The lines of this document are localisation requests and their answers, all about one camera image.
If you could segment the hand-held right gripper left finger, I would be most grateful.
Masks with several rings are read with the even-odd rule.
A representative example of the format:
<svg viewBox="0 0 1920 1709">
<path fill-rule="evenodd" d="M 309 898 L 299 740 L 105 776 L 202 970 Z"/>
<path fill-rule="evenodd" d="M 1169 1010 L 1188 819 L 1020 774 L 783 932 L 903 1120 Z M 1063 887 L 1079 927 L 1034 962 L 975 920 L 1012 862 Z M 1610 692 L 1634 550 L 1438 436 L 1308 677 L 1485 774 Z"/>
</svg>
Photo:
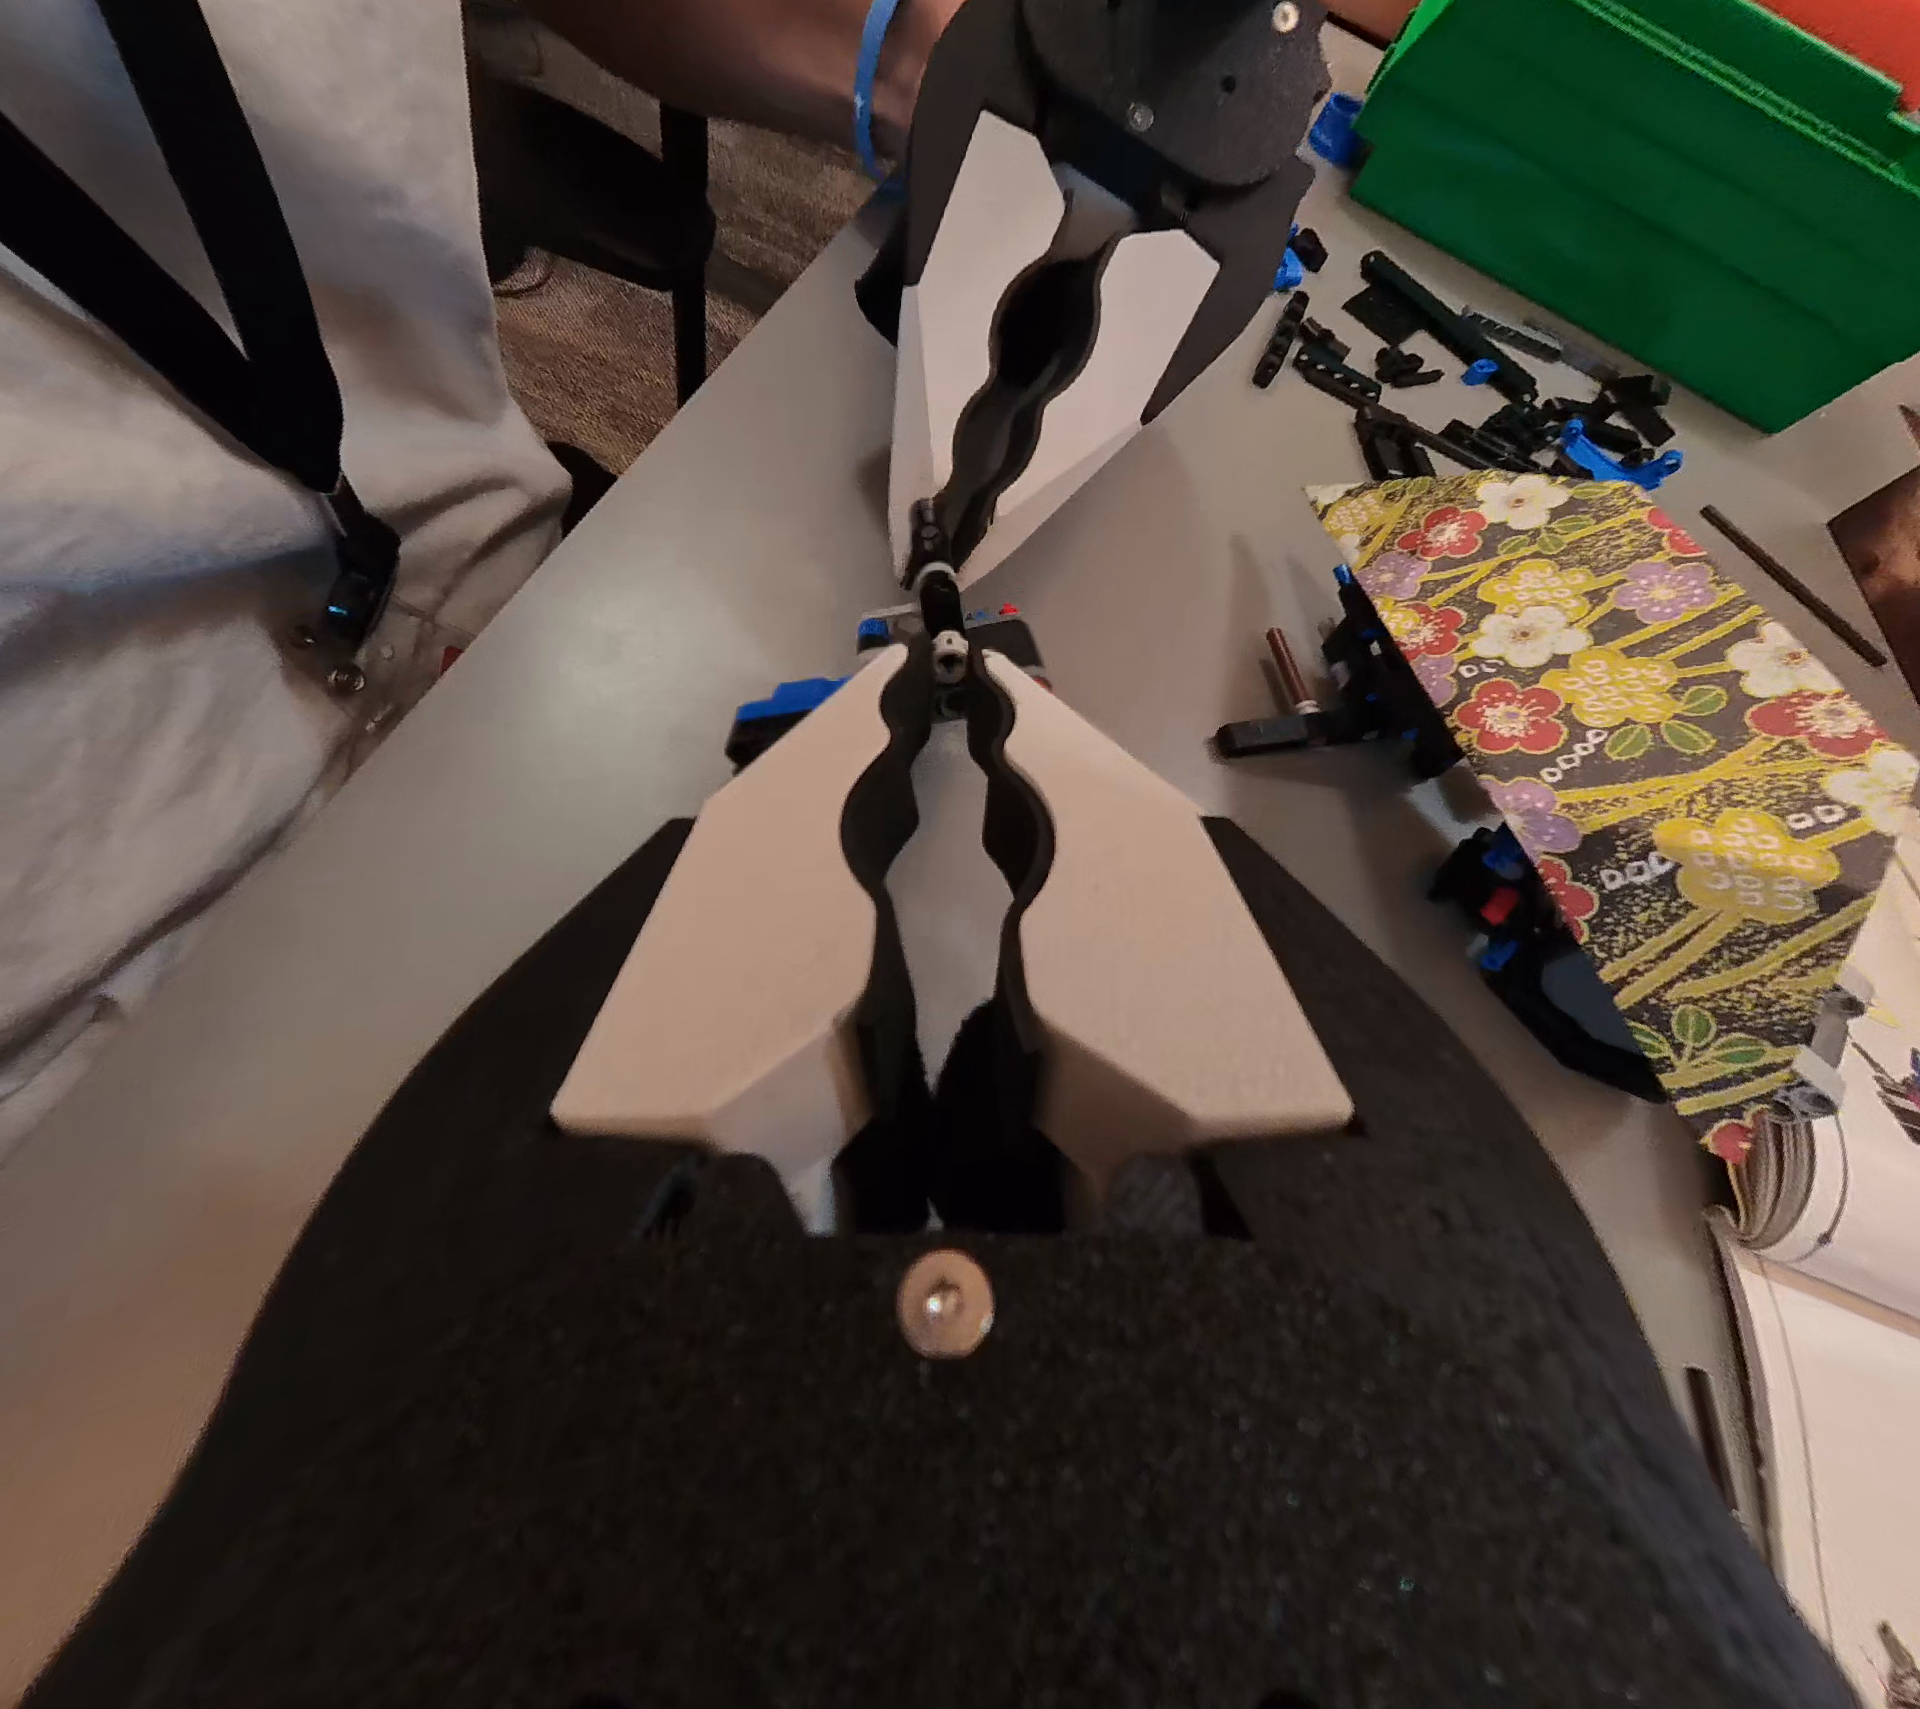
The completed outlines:
<svg viewBox="0 0 1920 1709">
<path fill-rule="evenodd" d="M 929 733 L 933 648 L 893 640 L 707 798 L 553 1099 L 560 1132 L 757 1156 L 807 1232 L 843 1225 L 836 1160 L 925 1088 L 889 870 Z"/>
</svg>

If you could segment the grey lego beam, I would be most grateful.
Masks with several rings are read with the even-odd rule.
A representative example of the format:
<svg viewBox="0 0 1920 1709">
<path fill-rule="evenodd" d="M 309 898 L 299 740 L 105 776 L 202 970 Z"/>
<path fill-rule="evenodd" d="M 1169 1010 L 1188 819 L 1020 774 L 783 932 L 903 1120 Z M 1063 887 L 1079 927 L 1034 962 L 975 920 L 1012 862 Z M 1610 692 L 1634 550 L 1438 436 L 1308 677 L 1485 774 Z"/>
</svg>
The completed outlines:
<svg viewBox="0 0 1920 1709">
<path fill-rule="evenodd" d="M 1813 1030 L 1793 1057 L 1790 1085 L 1772 1099 L 1790 1120 L 1822 1120 L 1839 1113 L 1850 1030 L 1871 1005 L 1871 978 L 1853 962 L 1846 962 L 1813 1012 Z"/>
</svg>

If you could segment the dark brown printed card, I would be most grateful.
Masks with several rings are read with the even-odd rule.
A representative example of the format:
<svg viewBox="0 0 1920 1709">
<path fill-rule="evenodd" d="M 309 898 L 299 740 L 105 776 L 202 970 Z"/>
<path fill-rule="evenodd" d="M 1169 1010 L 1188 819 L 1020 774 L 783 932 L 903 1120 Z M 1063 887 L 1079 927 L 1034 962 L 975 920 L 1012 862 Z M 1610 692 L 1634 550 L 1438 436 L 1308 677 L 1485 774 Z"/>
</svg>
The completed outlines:
<svg viewBox="0 0 1920 1709">
<path fill-rule="evenodd" d="M 1839 509 L 1828 536 L 1918 692 L 1918 466 Z"/>
</svg>

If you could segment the person in white shirt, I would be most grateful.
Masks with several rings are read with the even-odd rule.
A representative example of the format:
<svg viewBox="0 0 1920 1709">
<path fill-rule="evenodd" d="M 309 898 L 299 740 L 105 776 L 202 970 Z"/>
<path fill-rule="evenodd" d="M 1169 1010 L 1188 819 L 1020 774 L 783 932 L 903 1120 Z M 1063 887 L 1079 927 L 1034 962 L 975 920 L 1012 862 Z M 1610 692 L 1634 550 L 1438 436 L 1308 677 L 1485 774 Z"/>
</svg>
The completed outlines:
<svg viewBox="0 0 1920 1709">
<path fill-rule="evenodd" d="M 460 0 L 2 0 L 2 1143 L 559 537 Z M 291 633 L 348 477 L 366 687 Z"/>
</svg>

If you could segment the green plastic bin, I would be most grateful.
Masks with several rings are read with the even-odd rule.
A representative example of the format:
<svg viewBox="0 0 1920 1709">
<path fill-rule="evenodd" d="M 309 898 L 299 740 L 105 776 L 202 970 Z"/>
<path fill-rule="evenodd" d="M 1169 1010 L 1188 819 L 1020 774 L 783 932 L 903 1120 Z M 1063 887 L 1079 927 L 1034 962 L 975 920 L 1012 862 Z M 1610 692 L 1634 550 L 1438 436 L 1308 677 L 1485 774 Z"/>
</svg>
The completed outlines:
<svg viewBox="0 0 1920 1709">
<path fill-rule="evenodd" d="M 1752 0 L 1424 0 L 1352 196 L 1778 433 L 1918 354 L 1918 125 Z"/>
</svg>

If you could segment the dark thin rod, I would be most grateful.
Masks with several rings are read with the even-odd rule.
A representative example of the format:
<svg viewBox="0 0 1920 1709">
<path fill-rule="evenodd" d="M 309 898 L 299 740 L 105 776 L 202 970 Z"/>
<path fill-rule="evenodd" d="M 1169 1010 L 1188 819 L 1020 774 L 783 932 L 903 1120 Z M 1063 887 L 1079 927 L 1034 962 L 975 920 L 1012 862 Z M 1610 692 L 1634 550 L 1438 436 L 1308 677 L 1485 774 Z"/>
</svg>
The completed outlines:
<svg viewBox="0 0 1920 1709">
<path fill-rule="evenodd" d="M 1813 591 L 1793 569 L 1788 569 L 1777 555 L 1770 555 L 1756 537 L 1740 529 L 1720 508 L 1703 504 L 1697 509 L 1703 523 L 1725 537 L 1752 566 L 1756 566 L 1772 584 L 1790 594 L 1790 598 L 1810 613 L 1822 630 L 1843 640 L 1864 666 L 1888 669 L 1892 656 L 1883 645 L 1871 640 L 1858 627 L 1839 615 L 1821 594 Z"/>
</svg>

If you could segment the floral patterned paper sheet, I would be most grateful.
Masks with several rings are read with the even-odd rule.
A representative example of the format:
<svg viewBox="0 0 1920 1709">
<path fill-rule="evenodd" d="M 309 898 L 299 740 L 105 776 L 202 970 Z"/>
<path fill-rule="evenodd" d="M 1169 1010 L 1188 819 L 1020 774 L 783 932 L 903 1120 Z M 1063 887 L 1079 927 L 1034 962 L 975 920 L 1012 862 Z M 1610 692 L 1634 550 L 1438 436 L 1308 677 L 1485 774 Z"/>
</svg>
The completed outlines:
<svg viewBox="0 0 1920 1709">
<path fill-rule="evenodd" d="M 1634 483 L 1308 498 L 1702 1146 L 1835 1116 L 1813 1034 L 1918 760 Z"/>
</svg>

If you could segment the blue wristband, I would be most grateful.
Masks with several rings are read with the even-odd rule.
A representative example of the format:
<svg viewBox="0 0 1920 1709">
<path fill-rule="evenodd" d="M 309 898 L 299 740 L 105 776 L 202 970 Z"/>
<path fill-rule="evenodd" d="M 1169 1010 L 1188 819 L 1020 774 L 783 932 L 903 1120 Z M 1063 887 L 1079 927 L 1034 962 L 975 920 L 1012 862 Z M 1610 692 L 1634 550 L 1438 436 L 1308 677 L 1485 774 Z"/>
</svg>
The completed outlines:
<svg viewBox="0 0 1920 1709">
<path fill-rule="evenodd" d="M 889 34 L 905 0 L 871 0 L 858 40 L 858 67 L 851 85 L 851 151 L 873 185 L 891 179 L 891 163 L 876 149 L 876 82 Z"/>
</svg>

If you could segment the blue and black lego assembly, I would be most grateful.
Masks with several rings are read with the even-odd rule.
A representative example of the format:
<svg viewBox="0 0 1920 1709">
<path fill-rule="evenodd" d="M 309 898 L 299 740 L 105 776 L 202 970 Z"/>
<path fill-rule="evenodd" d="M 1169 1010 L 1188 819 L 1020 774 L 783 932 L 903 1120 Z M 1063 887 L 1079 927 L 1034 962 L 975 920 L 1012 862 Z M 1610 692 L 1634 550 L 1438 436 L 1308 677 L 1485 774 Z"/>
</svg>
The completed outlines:
<svg viewBox="0 0 1920 1709">
<path fill-rule="evenodd" d="M 1043 666 L 1043 651 L 1039 634 L 1023 618 L 1015 602 L 979 605 L 962 615 L 962 630 L 972 640 L 1008 655 L 1020 670 L 1051 687 L 1048 669 Z M 925 615 L 915 602 L 898 602 L 886 609 L 868 609 L 858 620 L 858 666 L 864 656 L 883 648 L 886 644 L 905 644 L 925 633 Z M 726 730 L 724 755 L 732 774 L 740 774 L 753 760 L 757 760 L 769 745 L 774 745 L 785 733 L 815 713 L 850 677 L 800 677 L 779 681 L 767 695 L 744 702 L 732 713 Z"/>
</svg>

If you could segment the lego instruction booklet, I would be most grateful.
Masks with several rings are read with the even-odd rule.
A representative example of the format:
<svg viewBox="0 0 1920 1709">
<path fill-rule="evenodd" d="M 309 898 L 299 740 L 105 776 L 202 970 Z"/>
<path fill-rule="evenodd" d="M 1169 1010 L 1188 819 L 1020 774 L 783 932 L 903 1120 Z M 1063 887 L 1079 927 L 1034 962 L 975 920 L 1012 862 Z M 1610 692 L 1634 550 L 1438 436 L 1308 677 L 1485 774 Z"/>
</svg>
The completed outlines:
<svg viewBox="0 0 1920 1709">
<path fill-rule="evenodd" d="M 1918 1702 L 1918 819 L 1843 970 L 1839 1107 L 1761 1117 L 1714 1221 L 1764 1551 L 1863 1705 Z"/>
</svg>

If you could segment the pile of black lego pieces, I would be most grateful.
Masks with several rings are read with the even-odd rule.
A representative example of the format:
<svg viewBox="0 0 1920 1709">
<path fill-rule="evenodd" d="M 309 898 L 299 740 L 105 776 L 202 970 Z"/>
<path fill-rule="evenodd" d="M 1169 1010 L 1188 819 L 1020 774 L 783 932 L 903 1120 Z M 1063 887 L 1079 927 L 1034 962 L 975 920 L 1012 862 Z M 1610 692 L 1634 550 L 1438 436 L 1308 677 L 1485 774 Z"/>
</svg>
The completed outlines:
<svg viewBox="0 0 1920 1709">
<path fill-rule="evenodd" d="M 1344 401 L 1374 479 L 1434 477 L 1445 459 L 1463 471 L 1659 490 L 1681 471 L 1666 378 L 1588 364 L 1548 332 L 1453 308 L 1380 249 L 1359 257 L 1359 289 L 1344 301 L 1376 343 L 1363 361 L 1312 312 L 1308 282 L 1327 267 L 1322 236 L 1297 224 L 1273 280 L 1281 308 L 1251 386 L 1272 390 L 1290 371 Z"/>
</svg>

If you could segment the black blue red lego assembly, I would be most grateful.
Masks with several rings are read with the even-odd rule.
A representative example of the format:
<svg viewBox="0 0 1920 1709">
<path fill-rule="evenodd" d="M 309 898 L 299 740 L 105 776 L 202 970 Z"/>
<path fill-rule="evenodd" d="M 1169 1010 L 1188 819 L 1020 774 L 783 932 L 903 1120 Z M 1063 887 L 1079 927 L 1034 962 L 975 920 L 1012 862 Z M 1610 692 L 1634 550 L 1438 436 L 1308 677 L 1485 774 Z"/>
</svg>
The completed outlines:
<svg viewBox="0 0 1920 1709">
<path fill-rule="evenodd" d="M 1592 957 L 1510 827 L 1471 831 L 1438 866 L 1426 895 L 1467 917 L 1480 978 L 1550 1060 L 1623 1095 L 1668 1103 Z"/>
</svg>

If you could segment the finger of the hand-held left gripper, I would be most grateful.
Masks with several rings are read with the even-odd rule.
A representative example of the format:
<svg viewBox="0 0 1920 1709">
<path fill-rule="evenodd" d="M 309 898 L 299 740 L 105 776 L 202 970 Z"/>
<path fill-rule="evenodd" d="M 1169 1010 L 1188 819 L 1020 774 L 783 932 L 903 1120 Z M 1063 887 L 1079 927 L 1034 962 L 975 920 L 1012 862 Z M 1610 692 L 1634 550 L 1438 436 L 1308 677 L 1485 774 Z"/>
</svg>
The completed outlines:
<svg viewBox="0 0 1920 1709">
<path fill-rule="evenodd" d="M 1116 233 L 1020 272 L 987 319 L 987 371 L 937 489 L 961 577 L 991 573 L 1141 433 L 1215 276 L 1186 231 Z"/>
<path fill-rule="evenodd" d="M 1068 211 L 1063 185 L 1034 132 L 986 111 L 975 121 L 921 280 L 898 301 L 896 408 L 889 462 L 889 537 L 896 569 L 907 566 L 911 509 L 957 479 L 957 418 L 991 378 L 991 329 L 1000 298 L 1020 272 L 1043 262 Z M 1054 398 L 1020 477 L 1000 495 L 1000 518 L 957 581 L 975 584 L 1020 547 L 1083 483 L 1084 462 L 1111 443 L 1077 386 Z"/>
</svg>

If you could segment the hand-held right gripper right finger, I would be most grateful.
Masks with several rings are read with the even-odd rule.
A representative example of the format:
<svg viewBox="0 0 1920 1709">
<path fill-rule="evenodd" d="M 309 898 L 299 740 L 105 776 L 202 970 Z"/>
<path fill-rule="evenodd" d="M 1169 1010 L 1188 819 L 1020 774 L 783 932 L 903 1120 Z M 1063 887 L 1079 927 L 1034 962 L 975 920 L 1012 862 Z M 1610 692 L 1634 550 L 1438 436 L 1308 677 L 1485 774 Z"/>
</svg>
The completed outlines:
<svg viewBox="0 0 1920 1709">
<path fill-rule="evenodd" d="M 937 1218 L 1058 1232 L 1137 1160 L 1341 1132 L 1358 1103 L 1205 812 L 1005 651 L 968 749 L 1009 905 L 937 1078 Z"/>
</svg>

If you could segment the black office chair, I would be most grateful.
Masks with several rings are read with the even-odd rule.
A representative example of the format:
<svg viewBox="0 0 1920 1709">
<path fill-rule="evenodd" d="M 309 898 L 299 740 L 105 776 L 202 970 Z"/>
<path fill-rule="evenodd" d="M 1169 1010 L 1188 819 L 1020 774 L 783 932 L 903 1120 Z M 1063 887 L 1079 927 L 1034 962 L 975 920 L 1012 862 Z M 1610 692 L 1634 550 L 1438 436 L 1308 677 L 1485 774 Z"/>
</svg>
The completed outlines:
<svg viewBox="0 0 1920 1709">
<path fill-rule="evenodd" d="M 492 280 L 542 253 L 665 294 L 678 398 L 688 401 L 707 378 L 707 192 L 595 114 L 479 64 L 470 111 Z"/>
</svg>

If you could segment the black lego axle with connectors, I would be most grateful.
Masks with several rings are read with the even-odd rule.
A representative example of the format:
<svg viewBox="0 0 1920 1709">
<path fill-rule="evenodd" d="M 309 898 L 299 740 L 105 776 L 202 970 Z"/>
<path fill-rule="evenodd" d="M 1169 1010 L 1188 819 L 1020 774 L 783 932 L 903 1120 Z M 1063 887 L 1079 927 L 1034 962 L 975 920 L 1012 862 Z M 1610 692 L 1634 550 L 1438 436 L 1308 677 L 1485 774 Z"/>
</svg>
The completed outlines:
<svg viewBox="0 0 1920 1709">
<path fill-rule="evenodd" d="M 936 684 L 943 690 L 961 687 L 972 674 L 972 638 L 950 536 L 933 495 L 921 495 L 907 509 L 907 562 L 903 569 L 903 584 L 918 602 L 921 627 L 933 651 Z"/>
</svg>

